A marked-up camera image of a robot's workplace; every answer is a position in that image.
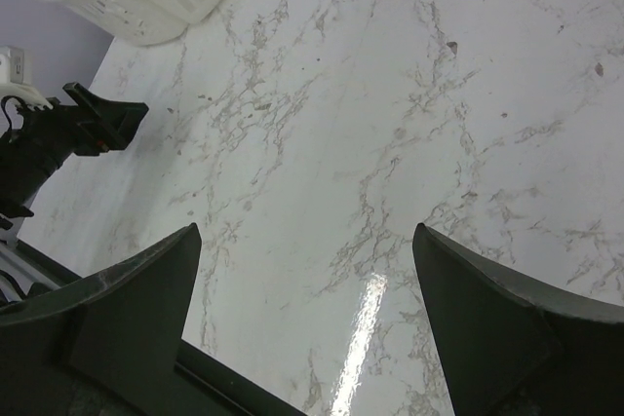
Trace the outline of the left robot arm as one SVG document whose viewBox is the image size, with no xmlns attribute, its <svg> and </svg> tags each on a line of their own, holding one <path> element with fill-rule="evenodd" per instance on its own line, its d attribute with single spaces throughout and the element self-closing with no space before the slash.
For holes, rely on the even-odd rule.
<svg viewBox="0 0 624 416">
<path fill-rule="evenodd" d="M 22 125 L 11 120 L 1 135 L 1 228 L 9 230 L 15 218 L 33 212 L 26 202 L 57 172 L 71 155 L 97 157 L 125 150 L 148 112 L 143 102 L 99 97 L 74 82 L 63 86 L 72 105 L 49 97 L 44 105 L 16 94 L 1 99 L 1 112 L 13 101 Z"/>
</svg>

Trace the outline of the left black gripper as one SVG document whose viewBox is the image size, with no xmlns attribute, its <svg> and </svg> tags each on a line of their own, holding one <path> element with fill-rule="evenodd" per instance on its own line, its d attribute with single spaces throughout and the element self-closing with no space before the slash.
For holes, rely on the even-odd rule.
<svg viewBox="0 0 624 416">
<path fill-rule="evenodd" d="M 1 136 L 3 176 L 49 177 L 73 154 L 95 157 L 124 151 L 148 112 L 144 102 L 104 99 L 77 82 L 62 89 L 77 106 L 56 102 L 35 110 L 13 100 L 22 122 Z"/>
</svg>

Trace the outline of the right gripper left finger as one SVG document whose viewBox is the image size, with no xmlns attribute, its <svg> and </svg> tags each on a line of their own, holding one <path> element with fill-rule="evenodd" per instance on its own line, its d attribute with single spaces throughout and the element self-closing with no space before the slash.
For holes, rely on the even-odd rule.
<svg viewBox="0 0 624 416">
<path fill-rule="evenodd" d="M 190 224 L 125 261 L 2 307 L 2 414 L 69 415 L 85 396 L 176 415 L 174 368 L 200 247 Z"/>
</svg>

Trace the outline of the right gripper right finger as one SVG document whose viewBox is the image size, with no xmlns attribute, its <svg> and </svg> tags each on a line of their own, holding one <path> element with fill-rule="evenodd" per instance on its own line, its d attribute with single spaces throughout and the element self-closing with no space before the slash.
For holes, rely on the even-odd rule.
<svg viewBox="0 0 624 416">
<path fill-rule="evenodd" d="M 522 274 L 423 223 L 412 252 L 455 414 L 622 414 L 622 307 Z"/>
</svg>

